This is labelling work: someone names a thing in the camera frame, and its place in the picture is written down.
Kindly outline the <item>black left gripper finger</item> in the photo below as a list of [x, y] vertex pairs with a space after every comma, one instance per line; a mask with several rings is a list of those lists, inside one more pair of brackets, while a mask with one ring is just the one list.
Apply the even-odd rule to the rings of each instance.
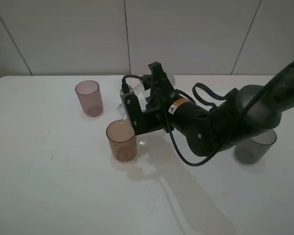
[[174, 77], [168, 75], [162, 68], [161, 63], [153, 62], [148, 65], [151, 71], [150, 94], [159, 94], [161, 97], [168, 98], [174, 92]]

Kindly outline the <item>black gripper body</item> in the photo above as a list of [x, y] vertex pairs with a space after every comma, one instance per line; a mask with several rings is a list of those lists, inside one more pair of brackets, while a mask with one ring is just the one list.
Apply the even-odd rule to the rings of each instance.
[[208, 132], [208, 111], [180, 91], [158, 88], [150, 91], [150, 130], [176, 129], [182, 134]]

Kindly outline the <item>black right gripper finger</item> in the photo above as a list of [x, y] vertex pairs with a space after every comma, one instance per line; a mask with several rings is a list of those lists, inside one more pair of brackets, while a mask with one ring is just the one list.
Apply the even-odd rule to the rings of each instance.
[[144, 80], [148, 80], [154, 88], [156, 88], [156, 80], [151, 75], [139, 76], [140, 84], [138, 88], [138, 100], [142, 111], [159, 111], [159, 104], [157, 103], [157, 95]]

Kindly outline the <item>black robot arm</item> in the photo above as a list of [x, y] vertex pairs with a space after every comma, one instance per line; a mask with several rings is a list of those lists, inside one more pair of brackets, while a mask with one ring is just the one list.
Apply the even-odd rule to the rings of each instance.
[[206, 159], [279, 125], [282, 113], [294, 107], [294, 61], [274, 76], [268, 84], [246, 85], [218, 95], [202, 83], [202, 89], [220, 105], [205, 101], [198, 93], [194, 100], [184, 99], [170, 83], [160, 63], [150, 66], [151, 74], [142, 78], [151, 97], [147, 109], [134, 119], [136, 134], [164, 129], [178, 130], [190, 150]]

